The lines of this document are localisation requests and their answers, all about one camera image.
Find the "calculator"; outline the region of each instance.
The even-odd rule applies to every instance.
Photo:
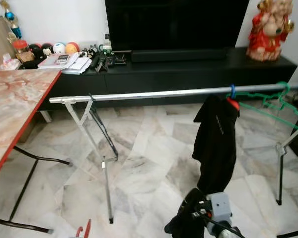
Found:
[[[55,63],[66,63],[68,59],[69,59],[69,55],[61,55],[58,57]]]

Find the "black jacket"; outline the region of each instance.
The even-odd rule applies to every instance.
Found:
[[[201,122],[194,143],[192,157],[201,162],[198,188],[183,201],[177,216],[165,226],[165,232],[174,238],[201,238],[202,219],[192,219],[196,203],[207,194],[222,192],[230,181],[236,160],[235,121],[239,111],[227,100],[209,96],[196,115]]]
[[[192,158],[201,162],[198,188],[204,194],[224,191],[232,177],[238,115],[239,111],[227,100],[210,95],[194,119],[201,124]]]

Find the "statue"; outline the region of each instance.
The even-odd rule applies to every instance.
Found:
[[[17,38],[21,39],[21,31],[18,26],[18,18],[10,11],[10,6],[5,0],[0,0],[0,5],[4,8],[4,19],[11,28],[12,32],[16,35]]]
[[[288,19],[292,13],[292,0],[262,0],[258,4],[260,13],[253,18],[246,54],[254,60],[277,60],[281,53],[281,42],[294,30]]]

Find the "tv stand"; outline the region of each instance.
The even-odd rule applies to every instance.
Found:
[[[274,84],[288,82],[297,65],[285,57],[274,62],[249,59],[246,48],[231,48],[221,60],[133,63],[110,67],[108,72],[89,69],[82,75],[61,74],[39,110],[63,109],[51,104],[49,98],[100,94],[139,93],[181,89]],[[98,107],[147,106],[162,104],[201,103],[205,96],[156,98],[98,102]]]

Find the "black cable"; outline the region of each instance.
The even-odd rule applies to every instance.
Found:
[[[93,98],[93,96],[90,93],[89,93],[89,96],[91,97],[92,102],[94,104],[94,102],[96,102],[96,100]],[[107,142],[109,143],[109,146],[113,150],[115,156],[118,157],[118,151],[117,151],[113,141],[111,140],[110,136],[108,135],[107,129],[106,129],[104,123],[102,122],[100,116],[98,115],[96,108],[93,107],[93,104],[90,108],[91,116],[94,119],[94,121],[96,122],[96,124],[98,125],[98,127],[100,128],[103,135],[105,136],[105,138],[106,138]]]
[[[233,234],[235,234],[235,235],[237,235],[237,236],[239,236],[239,237],[241,237],[241,238],[245,238],[242,234],[238,233],[237,231],[233,230],[232,228],[227,227],[227,226],[224,226],[224,225],[222,225],[221,223],[218,223],[218,222],[216,222],[216,221],[214,221],[214,220],[208,218],[205,214],[202,214],[202,215],[203,215],[203,218],[204,218],[205,220],[207,220],[207,221],[209,221],[209,222],[211,222],[211,223],[213,223],[213,224],[215,224],[215,225],[217,225],[217,226],[220,226],[220,227],[224,228],[225,230],[228,230],[229,232],[232,232]]]

